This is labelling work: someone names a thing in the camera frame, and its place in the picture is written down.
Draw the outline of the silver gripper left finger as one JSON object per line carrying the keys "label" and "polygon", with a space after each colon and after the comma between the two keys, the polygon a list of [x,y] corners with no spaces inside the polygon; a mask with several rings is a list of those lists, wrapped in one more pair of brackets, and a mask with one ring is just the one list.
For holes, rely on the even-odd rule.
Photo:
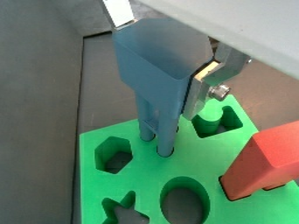
{"label": "silver gripper left finger", "polygon": [[114,29],[134,22],[136,18],[128,0],[102,0],[102,4]]}

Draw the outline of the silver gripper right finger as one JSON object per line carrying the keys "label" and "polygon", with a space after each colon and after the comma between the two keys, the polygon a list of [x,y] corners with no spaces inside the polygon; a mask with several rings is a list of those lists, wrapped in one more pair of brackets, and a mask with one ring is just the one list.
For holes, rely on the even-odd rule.
{"label": "silver gripper right finger", "polygon": [[218,43],[212,61],[192,76],[181,115],[190,120],[204,108],[208,99],[221,102],[229,94],[224,81],[236,76],[249,61],[249,56]]}

